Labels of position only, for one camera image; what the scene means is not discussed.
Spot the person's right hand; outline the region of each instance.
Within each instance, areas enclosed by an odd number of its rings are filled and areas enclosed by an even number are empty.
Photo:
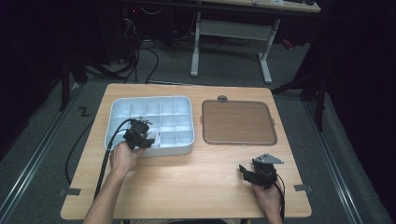
[[[282,190],[283,194],[283,189],[279,185],[279,180],[276,181],[276,184]],[[280,216],[282,198],[277,188],[274,185],[269,189],[265,189],[264,186],[258,186],[255,184],[252,184],[251,186],[256,194],[259,207],[264,212],[269,223],[282,223],[282,218]]]
[[[110,154],[111,171],[121,175],[126,175],[132,171],[137,164],[137,160],[145,152],[144,148],[131,150],[126,142],[120,142],[114,146]]]

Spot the compartment box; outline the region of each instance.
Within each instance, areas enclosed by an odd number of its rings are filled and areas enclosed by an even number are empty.
[[[188,154],[194,141],[191,101],[186,96],[157,96],[120,98],[113,102],[108,119],[105,147],[117,128],[126,119],[148,120],[149,132],[159,132],[159,147],[147,148],[143,156],[170,156]],[[123,141],[123,135],[130,128],[125,123],[113,140],[113,147]]]

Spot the table top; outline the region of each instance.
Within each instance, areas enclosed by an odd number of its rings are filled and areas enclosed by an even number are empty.
[[[271,0],[256,0],[256,4],[253,5],[252,0],[201,0],[202,2],[218,3],[218,4],[229,4],[244,7],[265,7],[272,9],[300,11],[300,12],[320,12],[320,7],[317,3],[313,6],[309,6],[306,3],[293,3],[284,1],[283,5],[272,3]]]
[[[112,103],[119,98],[185,95],[191,100],[195,140],[186,155],[141,158],[121,189],[115,218],[248,218],[263,217],[254,192],[239,173],[239,164],[252,171],[251,160],[264,153],[281,159],[275,168],[286,186],[286,217],[308,217],[311,207],[304,191],[294,185],[302,180],[276,104],[265,88],[110,84],[81,155],[61,216],[83,219],[93,200],[102,160]],[[229,100],[261,101],[268,105],[275,123],[273,146],[209,145],[203,139],[202,102],[226,95]],[[110,170],[107,164],[106,175]]]

